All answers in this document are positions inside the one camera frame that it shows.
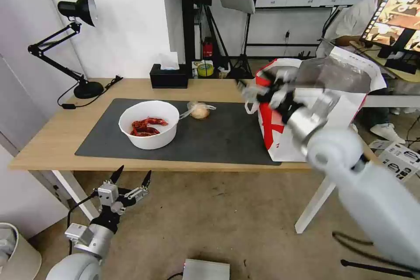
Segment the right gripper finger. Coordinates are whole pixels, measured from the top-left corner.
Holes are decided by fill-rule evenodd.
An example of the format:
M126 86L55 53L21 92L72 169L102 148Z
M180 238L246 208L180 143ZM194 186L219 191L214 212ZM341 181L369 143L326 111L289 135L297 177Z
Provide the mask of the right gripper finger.
M297 69L268 69L261 71L261 78L269 82L269 88L281 88L294 81L297 72Z
M243 99L250 103L268 104L272 99L273 84L264 78L236 79L236 86Z

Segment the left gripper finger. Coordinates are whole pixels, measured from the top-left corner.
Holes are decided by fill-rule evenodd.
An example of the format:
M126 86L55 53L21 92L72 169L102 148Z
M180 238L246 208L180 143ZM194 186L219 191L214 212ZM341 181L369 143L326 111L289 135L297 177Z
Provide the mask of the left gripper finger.
M105 184L116 185L124 169L124 165L120 166L114 171L108 180L105 180Z
M149 170L146 176L144 177L140 187L136 187L132 190L123 188L119 189L119 195L123 196L124 198L128 200L141 200L148 194L148 188L151 182L151 175L152 171Z

